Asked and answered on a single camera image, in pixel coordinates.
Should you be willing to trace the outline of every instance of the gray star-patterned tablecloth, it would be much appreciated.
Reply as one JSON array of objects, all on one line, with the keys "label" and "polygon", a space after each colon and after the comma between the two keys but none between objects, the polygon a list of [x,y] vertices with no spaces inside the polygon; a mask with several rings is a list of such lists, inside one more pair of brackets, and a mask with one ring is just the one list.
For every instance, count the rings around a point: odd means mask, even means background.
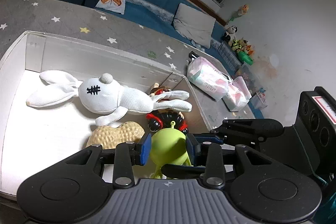
[{"label": "gray star-patterned tablecloth", "polygon": [[[79,38],[131,52],[186,74],[191,50],[209,55],[168,35],[99,10],[58,0],[0,0],[0,58],[24,31],[39,31]],[[246,106],[232,113],[224,102],[215,102],[194,86],[198,100],[204,105],[209,122],[219,126],[223,119],[254,118]]]}]

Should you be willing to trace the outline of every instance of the green toy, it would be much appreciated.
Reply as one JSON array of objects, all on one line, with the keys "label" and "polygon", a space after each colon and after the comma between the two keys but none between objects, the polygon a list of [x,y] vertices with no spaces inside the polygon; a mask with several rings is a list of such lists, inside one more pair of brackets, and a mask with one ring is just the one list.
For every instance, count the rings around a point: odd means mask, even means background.
[{"label": "green toy", "polygon": [[165,164],[191,166],[185,148],[185,135],[174,129],[174,121],[170,124],[171,128],[161,129],[152,136],[150,157],[156,164],[155,173],[151,176],[152,179],[162,179],[161,167]]}]

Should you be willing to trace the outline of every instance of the white plush rabbit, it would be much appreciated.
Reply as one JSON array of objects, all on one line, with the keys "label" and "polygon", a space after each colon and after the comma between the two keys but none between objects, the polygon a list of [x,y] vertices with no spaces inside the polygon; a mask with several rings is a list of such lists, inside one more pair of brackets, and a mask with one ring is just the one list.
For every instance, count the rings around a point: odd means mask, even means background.
[{"label": "white plush rabbit", "polygon": [[[47,70],[40,73],[48,84],[29,96],[26,103],[31,107],[56,105],[79,96],[82,104],[91,112],[109,114],[96,119],[97,126],[106,126],[121,119],[127,112],[146,114],[158,109],[172,109],[190,112],[192,105],[186,101],[189,93],[173,90],[160,95],[146,93],[120,85],[111,74],[104,73],[100,78],[90,78],[83,83],[71,74],[60,70]],[[161,99],[170,101],[158,102]]]}]

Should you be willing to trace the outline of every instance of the pink and white package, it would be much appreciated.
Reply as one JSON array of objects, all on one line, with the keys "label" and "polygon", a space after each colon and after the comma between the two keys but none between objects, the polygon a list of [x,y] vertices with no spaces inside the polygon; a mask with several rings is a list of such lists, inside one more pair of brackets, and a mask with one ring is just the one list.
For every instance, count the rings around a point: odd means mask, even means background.
[{"label": "pink and white package", "polygon": [[189,64],[187,78],[216,101],[223,99],[230,111],[241,110],[251,99],[251,93],[241,76],[232,80],[201,56]]}]

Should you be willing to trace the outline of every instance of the white label with red border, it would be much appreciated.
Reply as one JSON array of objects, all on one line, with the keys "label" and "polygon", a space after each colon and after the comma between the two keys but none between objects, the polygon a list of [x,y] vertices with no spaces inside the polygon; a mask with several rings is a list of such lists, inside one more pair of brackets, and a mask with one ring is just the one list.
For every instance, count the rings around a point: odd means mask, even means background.
[{"label": "white label with red border", "polygon": [[312,96],[315,102],[319,105],[319,107],[324,111],[324,113],[329,117],[329,119],[336,124],[336,112],[329,105],[329,103],[322,96]]}]

